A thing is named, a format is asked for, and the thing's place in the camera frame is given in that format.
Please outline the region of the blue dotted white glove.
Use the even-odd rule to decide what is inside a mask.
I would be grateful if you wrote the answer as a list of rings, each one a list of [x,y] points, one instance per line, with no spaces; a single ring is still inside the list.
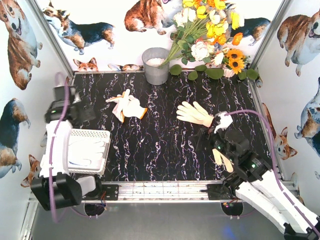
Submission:
[[[68,146],[68,166],[74,169],[99,169],[105,148],[106,144],[102,140],[72,142]]]

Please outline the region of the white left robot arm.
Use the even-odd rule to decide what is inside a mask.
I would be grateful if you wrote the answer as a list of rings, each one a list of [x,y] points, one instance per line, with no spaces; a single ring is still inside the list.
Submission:
[[[70,86],[56,86],[53,91],[54,101],[44,115],[46,150],[39,177],[30,188],[43,209],[55,213],[57,209],[79,205],[85,195],[97,189],[97,181],[92,175],[77,180],[70,176],[69,140],[72,122],[79,120],[80,113]]]

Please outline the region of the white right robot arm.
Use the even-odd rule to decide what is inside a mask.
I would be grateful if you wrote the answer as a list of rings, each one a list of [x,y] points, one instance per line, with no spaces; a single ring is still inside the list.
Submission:
[[[276,177],[271,165],[253,151],[239,130],[201,128],[189,137],[197,151],[212,150],[229,174],[208,193],[236,197],[269,219],[286,240],[318,240],[320,217],[305,207]]]

